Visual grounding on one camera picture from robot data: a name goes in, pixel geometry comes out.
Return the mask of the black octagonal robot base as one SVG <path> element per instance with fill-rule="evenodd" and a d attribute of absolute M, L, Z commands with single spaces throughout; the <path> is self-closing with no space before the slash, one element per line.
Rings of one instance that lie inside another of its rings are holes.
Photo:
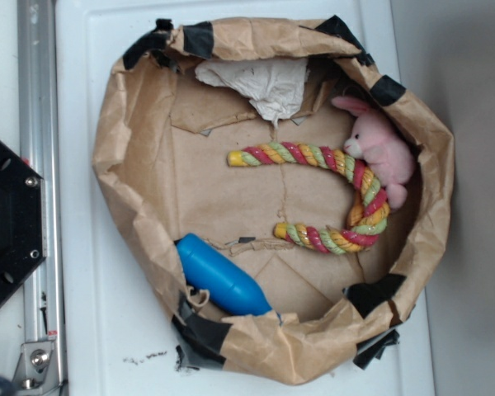
<path fill-rule="evenodd" d="M 45 259 L 42 186 L 0 140 L 0 308 Z"/>

